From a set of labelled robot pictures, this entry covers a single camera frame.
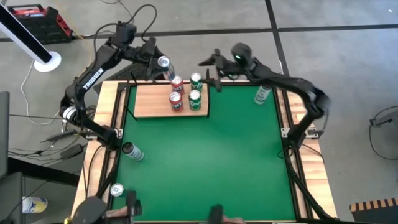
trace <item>gray floor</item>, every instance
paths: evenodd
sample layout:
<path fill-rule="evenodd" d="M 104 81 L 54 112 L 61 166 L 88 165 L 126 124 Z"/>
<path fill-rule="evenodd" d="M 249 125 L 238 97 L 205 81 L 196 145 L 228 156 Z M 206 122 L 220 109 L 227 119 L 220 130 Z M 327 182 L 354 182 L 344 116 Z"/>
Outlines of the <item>gray floor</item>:
<path fill-rule="evenodd" d="M 7 5 L 25 3 L 37 1 L 9 0 Z M 52 0 L 41 0 L 40 3 L 58 8 Z M 157 6 L 158 19 L 150 31 L 271 26 L 263 0 L 125 0 L 123 3 L 131 12 L 144 3 Z M 107 5 L 99 0 L 63 0 L 60 4 L 65 10 L 63 17 L 67 21 L 73 19 L 77 31 L 82 34 L 92 34 L 107 22 L 118 19 L 125 21 L 129 17 L 119 4 Z M 272 5 L 279 27 L 398 24 L 398 2 L 394 0 L 272 0 Z M 146 27 L 152 15 L 150 9 L 137 15 L 136 25 L 139 30 Z M 348 209 L 351 203 L 396 197 L 398 162 L 381 159 L 372 152 L 368 126 L 369 119 L 378 111 L 398 105 L 395 91 L 398 82 L 397 29 L 294 32 L 281 33 L 280 36 L 290 74 L 311 80 L 333 100 L 330 120 L 320 144 L 338 216 L 343 220 L 352 220 Z M 230 48 L 236 42 L 249 44 L 257 58 L 271 69 L 280 70 L 271 33 L 159 37 L 157 40 L 160 49 L 171 57 L 178 74 L 185 78 L 192 72 L 205 71 L 196 64 L 206 59 L 213 48 L 218 47 L 225 55 L 229 55 Z M 133 43 L 141 44 L 138 39 Z M 88 64 L 87 46 L 92 50 L 91 41 L 85 43 L 80 40 L 46 46 L 49 50 L 60 53 L 63 63 L 50 73 L 32 71 L 25 85 L 31 115 L 53 116 L 57 112 L 64 88 Z M 0 43 L 0 49 L 0 68 L 2 71 L 7 70 L 7 73 L 2 73 L 0 90 L 11 92 L 11 113 L 26 114 L 25 101 L 19 87 L 31 59 L 14 43 Z M 128 64 L 121 63 L 103 78 Z M 86 95 L 88 105 L 95 104 L 97 99 L 93 91 Z M 60 121 L 54 121 L 48 126 L 35 126 L 25 118 L 13 117 L 10 147 L 42 149 L 47 145 L 40 144 L 39 141 L 59 130 Z M 374 129 L 376 149 L 385 156 L 398 157 L 396 134 L 397 130 L 390 124 Z M 70 141 L 66 139 L 55 148 Z M 81 158 L 53 166 L 75 172 L 81 167 Z M 39 184 L 37 180 L 31 182 L 27 191 Z M 68 193 L 51 193 L 60 187 Z M 75 188 L 46 184 L 37 195 L 47 197 L 50 206 L 43 214 L 27 217 L 27 222 L 62 221 L 72 208 Z"/>

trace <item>green mat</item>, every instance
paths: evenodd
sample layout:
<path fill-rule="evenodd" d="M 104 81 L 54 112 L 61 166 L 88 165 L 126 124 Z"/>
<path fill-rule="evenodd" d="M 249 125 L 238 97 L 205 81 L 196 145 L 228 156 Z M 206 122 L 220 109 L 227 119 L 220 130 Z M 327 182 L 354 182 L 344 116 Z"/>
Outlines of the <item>green mat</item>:
<path fill-rule="evenodd" d="M 127 115 L 123 142 L 144 153 L 121 155 L 116 182 L 136 190 L 145 221 L 206 220 L 212 205 L 245 220 L 295 220 L 272 94 L 254 102 L 257 86 L 211 89 L 210 118 Z M 136 88 L 129 108 L 134 111 Z M 125 205 L 114 198 L 113 208 Z"/>

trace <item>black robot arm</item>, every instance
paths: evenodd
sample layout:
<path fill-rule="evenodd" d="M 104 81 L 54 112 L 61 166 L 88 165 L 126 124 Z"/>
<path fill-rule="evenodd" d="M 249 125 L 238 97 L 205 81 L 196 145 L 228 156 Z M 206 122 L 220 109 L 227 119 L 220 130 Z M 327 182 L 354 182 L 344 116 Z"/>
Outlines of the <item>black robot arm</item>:
<path fill-rule="evenodd" d="M 109 69 L 114 68 L 122 59 L 141 63 L 147 67 L 147 77 L 155 78 L 162 74 L 163 68 L 152 63 L 153 58 L 163 56 L 156 46 L 156 39 L 150 38 L 141 47 L 130 47 L 134 40 L 136 26 L 123 22 L 116 25 L 116 33 L 96 52 L 94 62 L 65 90 L 60 104 L 60 115 L 81 128 L 88 128 L 97 135 L 97 140 L 111 149 L 118 148 L 116 130 L 100 126 L 86 115 L 85 94 L 94 83 Z"/>
<path fill-rule="evenodd" d="M 287 77 L 273 72 L 252 56 L 252 51 L 246 44 L 236 44 L 231 53 L 235 62 L 227 60 L 220 54 L 220 50 L 215 49 L 211 57 L 199 65 L 216 65 L 219 78 L 228 77 L 235 80 L 239 75 L 244 75 L 253 84 L 276 86 L 298 94 L 303 99 L 307 114 L 299 124 L 295 124 L 289 129 L 285 140 L 289 148 L 300 148 L 307 128 L 328 111 L 329 97 L 303 78 Z"/>

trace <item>white cable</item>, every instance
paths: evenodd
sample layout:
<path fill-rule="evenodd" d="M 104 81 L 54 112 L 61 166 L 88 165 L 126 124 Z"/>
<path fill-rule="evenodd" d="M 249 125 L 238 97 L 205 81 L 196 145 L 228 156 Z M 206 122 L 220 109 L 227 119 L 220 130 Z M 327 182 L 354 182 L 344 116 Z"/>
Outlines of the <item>white cable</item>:
<path fill-rule="evenodd" d="M 46 122 L 46 123 L 36 123 L 36 122 L 32 121 L 32 120 L 30 119 L 30 117 L 29 117 L 29 116 L 30 116 L 30 115 L 29 115 L 29 102 L 27 101 L 27 98 L 26 98 L 26 94 L 25 94 L 25 91 L 24 91 L 24 85 L 25 85 L 25 82 L 26 82 L 27 78 L 29 77 L 30 73 L 32 72 L 32 68 L 33 68 L 34 62 L 35 62 L 35 60 L 32 61 L 32 65 L 30 65 L 30 69 L 29 69 L 29 71 L 27 72 L 24 81 L 22 82 L 22 85 L 21 85 L 21 92 L 22 92 L 22 94 L 24 95 L 24 98 L 25 98 L 25 102 L 26 102 L 26 113 L 27 113 L 27 115 L 28 115 L 29 121 L 30 121 L 32 124 L 36 124 L 36 125 L 47 125 L 47 124 L 52 123 L 52 122 L 55 120 L 55 118 L 57 117 L 58 113 L 60 112 L 59 110 L 58 110 L 57 113 L 54 115 L 53 119 L 52 119 L 51 121 L 49 121 L 49 122 Z"/>

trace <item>wooden tray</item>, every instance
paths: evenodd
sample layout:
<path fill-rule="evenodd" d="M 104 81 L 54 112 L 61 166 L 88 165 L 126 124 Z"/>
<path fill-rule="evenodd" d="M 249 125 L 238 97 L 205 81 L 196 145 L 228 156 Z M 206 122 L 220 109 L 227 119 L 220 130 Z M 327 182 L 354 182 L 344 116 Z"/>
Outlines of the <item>wooden tray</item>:
<path fill-rule="evenodd" d="M 169 116 L 207 116 L 208 95 L 207 84 L 203 84 L 201 92 L 201 108 L 193 111 L 189 108 L 188 94 L 190 84 L 184 84 L 185 93 L 182 96 L 184 109 L 174 112 L 171 108 L 169 96 L 171 85 L 139 85 L 137 87 L 134 116 L 136 118 L 169 117 Z"/>

